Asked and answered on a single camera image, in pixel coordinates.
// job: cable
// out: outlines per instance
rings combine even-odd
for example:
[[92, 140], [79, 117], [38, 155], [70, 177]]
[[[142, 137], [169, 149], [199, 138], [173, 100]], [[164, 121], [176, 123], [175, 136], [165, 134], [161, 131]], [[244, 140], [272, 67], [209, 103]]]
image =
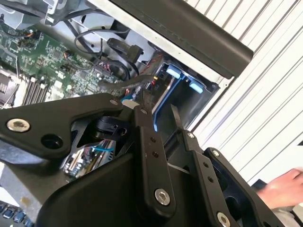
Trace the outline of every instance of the cable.
[[130, 79], [130, 80], [127, 80], [127, 81], [124, 81], [121, 83], [115, 83], [115, 84], [105, 83], [101, 80], [98, 82], [98, 86], [101, 89], [124, 90], [127, 88], [134, 88], [141, 84], [152, 82], [156, 78], [157, 77], [155, 77], [154, 75], [141, 75], [141, 76], [135, 77], [133, 79]]
[[64, 20], [70, 20], [72, 18], [75, 18], [75, 17], [79, 17], [79, 16], [84, 16], [84, 15], [87, 15], [87, 14], [91, 14], [91, 13], [98, 13], [98, 14], [102, 14], [104, 16], [108, 16], [109, 15], [105, 12], [103, 12], [102, 10], [100, 9], [96, 9], [96, 10], [93, 10], [93, 9], [84, 9], [84, 10], [79, 10], [79, 11], [76, 11], [76, 12], [72, 12], [70, 13], [69, 15], [67, 15], [64, 19]]
[[[73, 25], [68, 21], [64, 21], [64, 23], [66, 24], [66, 26], [70, 29], [70, 31], [72, 32], [72, 34], [77, 37], [79, 35], [79, 33], [77, 32], [77, 30], [73, 27]], [[88, 52], [91, 53], [92, 50], [91, 48], [86, 44], [86, 42], [84, 41], [83, 38], [78, 40], [79, 43], [84, 47], [84, 49]]]
[[84, 36], [86, 36], [86, 35], [88, 35], [88, 34], [90, 34], [90, 33], [93, 33], [93, 32], [106, 32], [106, 33], [115, 33], [115, 34], [123, 34], [123, 33], [127, 33], [127, 32], [129, 32], [129, 29], [127, 29], [126, 31], [118, 31], [118, 30], [106, 30], [106, 29], [91, 29], [91, 30], [87, 30], [87, 31], [85, 31], [85, 32], [83, 32], [83, 33], [80, 33], [80, 34], [78, 34], [77, 36], [76, 36], [76, 38], [74, 39], [74, 44], [75, 44], [75, 46], [77, 47], [77, 49], [79, 50], [79, 51], [81, 51], [81, 52], [83, 52], [83, 53], [86, 53], [86, 54], [100, 54], [100, 52], [93, 52], [92, 50], [90, 50], [90, 51], [84, 51], [84, 50], [82, 50], [82, 49], [80, 49], [79, 47], [78, 47], [78, 45], [77, 45], [77, 41], [79, 41], [79, 43], [81, 43], [80, 42], [80, 38], [82, 38], [82, 37], [84, 37]]
[[[76, 37], [76, 38], [75, 38], [75, 43], [76, 43], [76, 42], [77, 42], [76, 39], [77, 39], [77, 37], [78, 37], [80, 34], [76, 31], [76, 29], [72, 26], [72, 24], [71, 24], [69, 21], [64, 21], [64, 23], [65, 23], [66, 26], [71, 30], [71, 32], [73, 33], [73, 35]], [[91, 50], [91, 48], [85, 43], [83, 37], [79, 37], [79, 38], [78, 38], [78, 41], [79, 41], [79, 43], [84, 47], [84, 49], [86, 50], [86, 51], [83, 51], [82, 49], [80, 49], [80, 48], [77, 46], [77, 44], [75, 44], [76, 47], [77, 47], [77, 49], [79, 49], [81, 52], [84, 52], [84, 53], [87, 53], [87, 54], [98, 54], [98, 55], [102, 55], [102, 52], [103, 52], [103, 41], [101, 41], [101, 49], [100, 49], [100, 52], [93, 52], [93, 51]], [[82, 68], [82, 67], [75, 66], [74, 64], [72, 64], [72, 62], [71, 62], [68, 58], [66, 58], [66, 59], [70, 62], [70, 64], [71, 64], [75, 69], [79, 69], [79, 70], [88, 70], [88, 69], [86, 69], [86, 68]], [[116, 67], [122, 69], [122, 71], [123, 71], [124, 74], [125, 74], [124, 80], [125, 80], [126, 78], [130, 79], [131, 75], [130, 75], [130, 73], [129, 73], [129, 70], [128, 70], [128, 68], [127, 68], [123, 63], [121, 63], [121, 62], [119, 62], [119, 61], [115, 61], [115, 60], [100, 60], [99, 58], [97, 58], [97, 62], [94, 64], [94, 66], [98, 65], [100, 62], [108, 63], [108, 64], [110, 64], [110, 65], [114, 65], [114, 66], [116, 66]]]
[[117, 60], [99, 60], [99, 62], [108, 63], [109, 65], [113, 65], [113, 66], [116, 66], [116, 67], [122, 69], [122, 71], [125, 74], [125, 77], [123, 80], [126, 80], [127, 78], [130, 80], [131, 74], [129, 73], [128, 68], [122, 62], [117, 61]]
[[24, 13], [24, 12], [30, 13], [37, 17], [45, 18], [45, 15], [46, 15], [46, 13], [44, 13], [42, 11], [39, 11], [31, 6], [28, 6], [28, 5], [25, 5], [20, 2], [16, 2], [16, 1], [0, 0], [0, 4], [2, 4], [3, 6], [6, 6], [8, 8], [13, 8], [16, 11], [20, 10], [22, 13]]

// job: metal panel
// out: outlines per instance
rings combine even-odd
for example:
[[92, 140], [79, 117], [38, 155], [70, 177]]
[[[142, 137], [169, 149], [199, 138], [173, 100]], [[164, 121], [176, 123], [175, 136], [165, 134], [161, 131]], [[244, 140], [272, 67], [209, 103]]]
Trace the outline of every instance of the metal panel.
[[250, 184], [267, 177], [269, 166], [278, 173], [281, 157], [296, 167], [286, 151], [303, 140], [303, 2], [204, 0], [196, 9], [255, 51], [196, 128], [200, 146], [221, 150]]

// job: hole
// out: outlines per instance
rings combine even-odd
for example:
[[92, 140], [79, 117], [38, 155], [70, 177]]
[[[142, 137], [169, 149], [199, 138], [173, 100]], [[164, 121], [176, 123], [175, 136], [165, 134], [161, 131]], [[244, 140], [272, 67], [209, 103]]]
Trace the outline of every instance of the hole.
[[229, 196], [225, 199], [225, 201], [232, 217], [236, 221], [240, 220], [242, 218], [242, 211], [237, 200], [234, 197]]
[[84, 24], [84, 21], [86, 19], [86, 15], [84, 15], [82, 18], [81, 18], [81, 23]]
[[118, 131], [117, 131], [117, 134], [119, 136], [124, 136], [126, 133], [127, 133], [127, 129], [124, 129], [124, 128], [118, 129]]
[[158, 153], [157, 153], [157, 152], [155, 152], [155, 151], [153, 151], [153, 152], [152, 152], [152, 155], [153, 155], [155, 158], [159, 158]]
[[188, 166], [184, 166], [183, 169], [185, 169], [186, 171], [189, 171], [189, 167]]
[[227, 220], [226, 220], [225, 217], [221, 217], [221, 221], [222, 221], [223, 223], [227, 223]]
[[211, 183], [214, 182], [213, 178], [211, 178], [210, 176], [207, 178]]
[[41, 143], [48, 149], [59, 149], [63, 146], [63, 140], [54, 134], [47, 134], [41, 138]]
[[270, 224], [268, 224], [268, 223], [265, 222], [265, 221], [263, 222], [263, 224], [264, 224], [265, 227], [271, 227]]

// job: black metal bracket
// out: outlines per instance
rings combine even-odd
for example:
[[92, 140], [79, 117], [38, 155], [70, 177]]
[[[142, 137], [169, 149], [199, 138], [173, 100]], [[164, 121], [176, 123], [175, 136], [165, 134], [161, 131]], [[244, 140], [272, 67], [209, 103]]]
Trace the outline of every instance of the black metal bracket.
[[[78, 135], [93, 120], [119, 115], [122, 109], [112, 95], [98, 94], [1, 110], [0, 159], [25, 165], [62, 159], [71, 151], [71, 128]], [[10, 130], [7, 124], [12, 119], [26, 121], [29, 130]], [[73, 125], [81, 119], [85, 120], [78, 127]]]
[[230, 206], [230, 210], [234, 216], [241, 219], [244, 227], [283, 226], [277, 222], [274, 213], [257, 196], [220, 151], [215, 148], [207, 148], [204, 155], [211, 160], [210, 165], [216, 169], [221, 190]]
[[[176, 211], [176, 201], [161, 135], [155, 132], [151, 109], [134, 108], [135, 141], [134, 158], [138, 210], [150, 220], [167, 220]], [[167, 193], [167, 204], [156, 200], [157, 190]]]
[[[99, 94], [0, 111], [0, 159], [9, 164], [6, 173], [22, 184], [17, 187], [27, 191], [37, 208], [46, 204], [38, 223], [87, 223], [87, 217], [75, 216], [74, 209], [67, 216], [62, 214], [71, 209], [70, 204], [77, 207], [80, 198], [87, 206], [98, 206], [113, 191], [119, 199], [106, 198], [107, 204], [115, 206], [103, 212], [116, 214], [117, 206], [123, 204], [117, 213], [122, 220], [110, 216], [104, 220], [121, 224], [125, 219], [125, 226], [283, 226], [221, 153], [200, 149], [197, 138], [182, 128], [174, 106], [176, 131], [163, 146], [153, 128], [148, 93], [142, 100], [143, 105], [130, 109], [109, 94]], [[24, 124], [10, 125], [12, 119], [22, 119]], [[63, 159], [104, 139], [116, 141], [115, 159], [65, 185], [59, 170]], [[57, 184], [46, 188], [49, 180]], [[10, 182], [1, 179], [11, 189]], [[126, 195], [119, 194], [125, 190]], [[125, 208], [130, 208], [127, 216]], [[49, 218], [50, 213], [58, 218]]]

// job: silver screw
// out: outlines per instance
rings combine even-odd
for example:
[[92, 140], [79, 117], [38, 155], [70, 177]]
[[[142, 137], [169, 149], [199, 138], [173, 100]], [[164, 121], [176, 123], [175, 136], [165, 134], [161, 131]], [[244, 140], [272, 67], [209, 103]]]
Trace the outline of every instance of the silver screw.
[[144, 110], [144, 109], [141, 109], [141, 112], [144, 113], [144, 114], [147, 114], [147, 111]]
[[190, 138], [192, 138], [192, 139], [195, 137], [191, 132], [188, 132], [187, 134], [188, 134], [188, 136], [189, 136]]
[[223, 227], [231, 227], [231, 223], [230, 223], [230, 221], [228, 220], [228, 218], [226, 217], [225, 214], [223, 214], [221, 212], [218, 212], [217, 213], [217, 218], [218, 218], [219, 222], [221, 223], [221, 225]]
[[110, 100], [110, 103], [111, 103], [111, 104], [114, 104], [114, 105], [118, 105], [118, 102], [117, 102], [116, 100], [114, 100], [114, 99], [111, 99], [111, 100]]
[[9, 130], [14, 132], [26, 132], [30, 129], [30, 124], [19, 118], [9, 120], [6, 126]]
[[155, 198], [163, 206], [168, 206], [170, 203], [169, 194], [162, 188], [155, 191]]
[[213, 153], [216, 157], [219, 157], [219, 156], [220, 156], [219, 152], [216, 151], [216, 150], [212, 150], [212, 153]]

